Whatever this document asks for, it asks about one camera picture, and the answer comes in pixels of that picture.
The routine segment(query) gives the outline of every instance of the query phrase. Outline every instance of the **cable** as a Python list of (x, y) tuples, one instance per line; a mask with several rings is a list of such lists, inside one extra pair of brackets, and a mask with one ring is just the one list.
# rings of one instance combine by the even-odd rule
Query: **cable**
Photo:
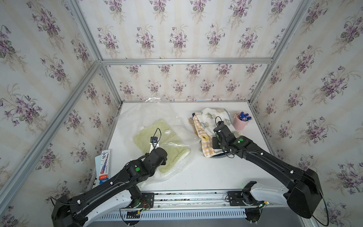
[(159, 130), (159, 132), (160, 132), (160, 138), (158, 139), (158, 141), (156, 142), (156, 144), (155, 144), (155, 146), (154, 146), (154, 141), (152, 141), (152, 147), (155, 149), (155, 147), (158, 145), (158, 142), (160, 141), (160, 139), (161, 139), (161, 131), (160, 131), (160, 128), (157, 128), (156, 129), (156, 131), (155, 131), (155, 133), (154, 133), (154, 135), (152, 136), (152, 137), (154, 137), (155, 136), (155, 134), (156, 134), (156, 132)]

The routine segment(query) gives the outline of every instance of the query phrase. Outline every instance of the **pen holder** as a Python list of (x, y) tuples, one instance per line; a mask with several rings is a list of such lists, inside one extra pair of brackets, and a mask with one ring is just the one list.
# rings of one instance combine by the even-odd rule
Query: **pen holder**
[(246, 125), (248, 124), (248, 121), (241, 121), (238, 116), (241, 114), (242, 111), (238, 112), (237, 114), (234, 115), (233, 118), (233, 127), (237, 130), (237, 131), (242, 131)]

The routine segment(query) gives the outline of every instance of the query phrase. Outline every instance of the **plastic bag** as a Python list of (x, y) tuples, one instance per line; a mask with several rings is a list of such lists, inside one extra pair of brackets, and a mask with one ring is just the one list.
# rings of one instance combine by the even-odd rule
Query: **plastic bag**
[(125, 158), (137, 159), (148, 153), (154, 134), (159, 147), (168, 153), (166, 165), (159, 166), (147, 183), (165, 181), (182, 171), (193, 159), (193, 151), (200, 147), (200, 138), (186, 129), (170, 103), (157, 97), (136, 103), (120, 114), (117, 127), (125, 145), (125, 151), (122, 151)]

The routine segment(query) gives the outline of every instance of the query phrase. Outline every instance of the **light green cloth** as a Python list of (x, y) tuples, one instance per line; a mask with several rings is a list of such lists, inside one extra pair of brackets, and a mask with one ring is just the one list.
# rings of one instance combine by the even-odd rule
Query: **light green cloth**
[[(161, 138), (159, 131), (157, 131), (157, 133), (155, 134), (156, 137), (160, 138), (159, 145), (163, 143), (176, 143), (176, 144), (182, 143), (180, 137), (173, 130), (171, 130), (170, 126), (163, 119), (159, 119), (154, 123), (152, 123), (151, 126), (144, 128), (134, 136), (134, 143), (144, 154), (149, 153), (150, 137), (154, 135), (157, 128), (159, 128), (162, 133)], [(190, 152), (187, 146), (168, 145), (168, 146), (163, 146), (162, 148), (168, 154), (167, 157), (168, 160), (166, 161), (165, 166), (158, 167), (160, 173), (168, 172), (185, 153)]]

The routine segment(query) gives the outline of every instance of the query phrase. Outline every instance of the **towel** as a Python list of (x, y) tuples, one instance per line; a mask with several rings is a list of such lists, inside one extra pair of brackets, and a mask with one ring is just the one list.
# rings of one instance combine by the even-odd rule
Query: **towel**
[(240, 136), (240, 134), (233, 127), (228, 112), (225, 109), (205, 108), (201, 112), (196, 112), (195, 116), (193, 117), (195, 129), (197, 130), (198, 136), (202, 142), (203, 154), (207, 158), (223, 153), (221, 149), (216, 150), (212, 148), (212, 137), (215, 136), (213, 129), (217, 127), (215, 123), (217, 116), (220, 117), (222, 121), (224, 121), (224, 124), (235, 135), (235, 137)]
[(196, 115), (194, 115), (193, 121), (195, 130), (197, 131), (197, 134), (202, 143), (202, 151), (204, 156), (209, 158), (216, 154), (223, 153), (221, 149), (215, 150), (212, 148), (212, 138), (205, 132)]

